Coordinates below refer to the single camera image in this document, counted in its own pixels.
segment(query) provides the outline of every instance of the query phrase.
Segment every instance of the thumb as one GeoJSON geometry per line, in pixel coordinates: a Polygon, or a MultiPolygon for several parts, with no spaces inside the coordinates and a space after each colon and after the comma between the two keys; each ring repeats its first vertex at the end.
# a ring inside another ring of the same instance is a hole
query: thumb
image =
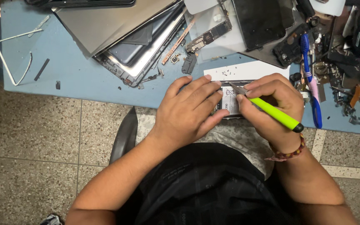
{"type": "Polygon", "coordinates": [[[270,117],[268,114],[259,111],[245,95],[237,95],[236,98],[240,113],[250,121],[254,127],[257,127],[270,117]]]}

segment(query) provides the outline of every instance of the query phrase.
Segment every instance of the battery label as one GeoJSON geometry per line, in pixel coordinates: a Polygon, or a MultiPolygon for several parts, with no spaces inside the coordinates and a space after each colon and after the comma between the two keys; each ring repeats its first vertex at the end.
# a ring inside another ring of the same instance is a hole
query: battery label
{"type": "Polygon", "coordinates": [[[230,115],[239,115],[238,101],[236,99],[237,93],[232,87],[222,87],[222,109],[227,109],[230,115]]]}

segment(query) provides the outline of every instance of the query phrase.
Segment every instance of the yellow-green handle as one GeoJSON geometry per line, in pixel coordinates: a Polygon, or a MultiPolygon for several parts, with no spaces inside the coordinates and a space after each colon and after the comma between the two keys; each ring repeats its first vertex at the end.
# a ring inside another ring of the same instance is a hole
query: yellow-green handle
{"type": "Polygon", "coordinates": [[[284,112],[280,111],[278,108],[274,107],[273,105],[263,101],[260,98],[254,98],[254,99],[249,98],[249,100],[252,103],[259,106],[263,111],[265,111],[267,114],[275,118],[277,121],[285,125],[288,129],[296,133],[301,133],[304,130],[304,126],[300,122],[293,119],[284,112]]]}

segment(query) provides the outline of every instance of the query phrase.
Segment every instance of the floor tile grout line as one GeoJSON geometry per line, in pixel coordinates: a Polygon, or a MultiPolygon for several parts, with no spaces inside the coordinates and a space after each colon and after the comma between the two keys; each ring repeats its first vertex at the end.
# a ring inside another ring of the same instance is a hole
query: floor tile grout line
{"type": "Polygon", "coordinates": [[[63,164],[70,164],[70,165],[81,165],[81,166],[98,166],[98,167],[106,167],[106,166],[99,166],[99,165],[89,165],[89,164],[77,164],[77,163],[66,163],[66,162],[54,162],[54,161],[43,161],[43,160],[37,160],[37,159],[19,159],[19,158],[11,158],[11,157],[2,157],[0,156],[0,159],[17,159],[17,160],[26,160],[26,161],[36,161],[36,162],[52,162],[52,163],[63,163],[63,164]]]}
{"type": "Polygon", "coordinates": [[[79,168],[80,168],[80,141],[81,141],[81,116],[83,113],[83,100],[81,100],[80,105],[80,128],[79,128],[79,150],[77,153],[77,178],[76,178],[76,195],[78,193],[78,186],[79,186],[79,168]]]}
{"type": "Polygon", "coordinates": [[[317,129],[315,133],[315,139],[313,140],[312,155],[317,159],[318,162],[320,162],[320,158],[322,157],[326,133],[327,130],[317,129]]]}
{"type": "Polygon", "coordinates": [[[331,165],[322,166],[332,177],[360,180],[360,168],[331,165]]]}

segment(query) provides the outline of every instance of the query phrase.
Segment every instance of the silver panel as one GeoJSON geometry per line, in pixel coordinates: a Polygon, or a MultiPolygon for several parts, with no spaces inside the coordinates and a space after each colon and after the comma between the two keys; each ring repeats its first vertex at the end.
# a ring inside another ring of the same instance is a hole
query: silver panel
{"type": "Polygon", "coordinates": [[[83,54],[95,55],[175,0],[137,0],[133,7],[61,8],[56,14],[83,54]]]}
{"type": "Polygon", "coordinates": [[[128,72],[132,77],[137,77],[138,74],[144,69],[145,65],[150,61],[150,59],[155,55],[155,53],[159,50],[159,48],[162,46],[164,41],[166,40],[167,36],[172,32],[173,28],[176,26],[176,24],[179,22],[179,20],[183,17],[185,13],[185,10],[183,10],[182,13],[176,18],[176,20],[172,21],[165,30],[160,34],[160,36],[157,37],[153,41],[153,43],[150,44],[148,49],[137,59],[132,63],[130,66],[123,66],[119,63],[117,59],[115,59],[111,54],[109,54],[108,51],[104,52],[104,54],[115,64],[119,65],[121,69],[128,72]]]}

